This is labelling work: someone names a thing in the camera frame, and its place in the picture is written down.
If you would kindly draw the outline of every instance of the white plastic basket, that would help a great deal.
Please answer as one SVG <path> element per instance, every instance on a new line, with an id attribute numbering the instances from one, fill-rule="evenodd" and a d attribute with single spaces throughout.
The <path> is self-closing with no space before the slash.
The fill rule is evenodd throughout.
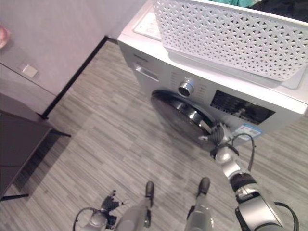
<path id="1" fill-rule="evenodd" d="M 308 23 L 206 0 L 153 0 L 164 47 L 286 81 L 308 63 Z"/>

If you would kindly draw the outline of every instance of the wall socket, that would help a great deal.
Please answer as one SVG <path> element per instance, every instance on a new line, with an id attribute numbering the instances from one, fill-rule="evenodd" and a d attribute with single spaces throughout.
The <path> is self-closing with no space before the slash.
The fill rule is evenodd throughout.
<path id="1" fill-rule="evenodd" d="M 37 69 L 35 69 L 34 67 L 27 65 L 24 69 L 23 69 L 23 73 L 26 74 L 28 77 L 33 78 L 34 75 L 37 73 Z"/>

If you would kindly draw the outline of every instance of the washing machine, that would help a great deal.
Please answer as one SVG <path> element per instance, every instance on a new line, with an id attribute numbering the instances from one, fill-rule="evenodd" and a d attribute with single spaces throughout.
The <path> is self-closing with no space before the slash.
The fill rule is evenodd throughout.
<path id="1" fill-rule="evenodd" d="M 160 40 L 152 4 L 147 2 L 118 43 L 155 110 L 196 143 L 200 136 L 210 134 L 217 122 L 234 135 L 244 132 L 256 138 L 293 123 L 307 109 L 308 76 L 287 86 L 232 68 L 177 60 Z M 241 136 L 235 145 L 248 140 Z"/>

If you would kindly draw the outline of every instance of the black cable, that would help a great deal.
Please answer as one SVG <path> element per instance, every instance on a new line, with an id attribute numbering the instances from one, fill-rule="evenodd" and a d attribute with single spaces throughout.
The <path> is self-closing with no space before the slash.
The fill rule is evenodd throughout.
<path id="1" fill-rule="evenodd" d="M 80 211 L 77 213 L 76 217 L 75 217 L 74 224 L 73 224 L 73 231 L 76 231 L 76 223 L 78 222 L 78 217 L 79 217 L 80 213 L 82 213 L 82 212 L 85 211 L 85 210 L 91 210 L 91 211 L 93 211 L 93 213 L 99 211 L 99 210 L 97 210 L 96 208 L 91 208 L 91 207 L 86 207 L 86 208 L 83 208 L 82 210 L 80 210 Z"/>
<path id="2" fill-rule="evenodd" d="M 255 146 L 255 140 L 254 140 L 254 138 L 253 138 L 251 135 L 247 134 L 247 133 L 240 133 L 240 134 L 237 134 L 236 136 L 234 136 L 234 137 L 232 138 L 231 144 L 232 144 L 232 146 L 233 146 L 233 141 L 234 141 L 236 138 L 238 138 L 238 137 L 240 137 L 240 136 L 243 136 L 243 135 L 249 136 L 249 137 L 250 137 L 250 140 L 251 140 L 252 150 L 251 150 L 251 156 L 250 156 L 250 161 L 249 161 L 249 165 L 248 165 L 248 171 L 251 171 L 252 165 L 253 165 L 253 163 L 254 163 L 254 158 L 255 158 L 255 147 L 256 147 L 256 146 Z"/>
<path id="3" fill-rule="evenodd" d="M 285 208 L 287 208 L 291 212 L 291 214 L 293 216 L 293 221 L 294 221 L 293 231 L 299 231 L 299 221 L 298 221 L 296 213 L 288 205 L 286 205 L 285 203 L 275 202 L 275 205 L 285 207 Z"/>

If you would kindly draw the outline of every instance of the washing machine door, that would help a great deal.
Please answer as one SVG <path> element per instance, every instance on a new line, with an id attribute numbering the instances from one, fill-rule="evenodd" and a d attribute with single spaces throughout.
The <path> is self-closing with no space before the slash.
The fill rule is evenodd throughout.
<path id="1" fill-rule="evenodd" d="M 151 102 L 159 114 L 182 136 L 204 144 L 200 136 L 209 135 L 214 122 L 183 97 L 165 90 L 152 93 Z"/>

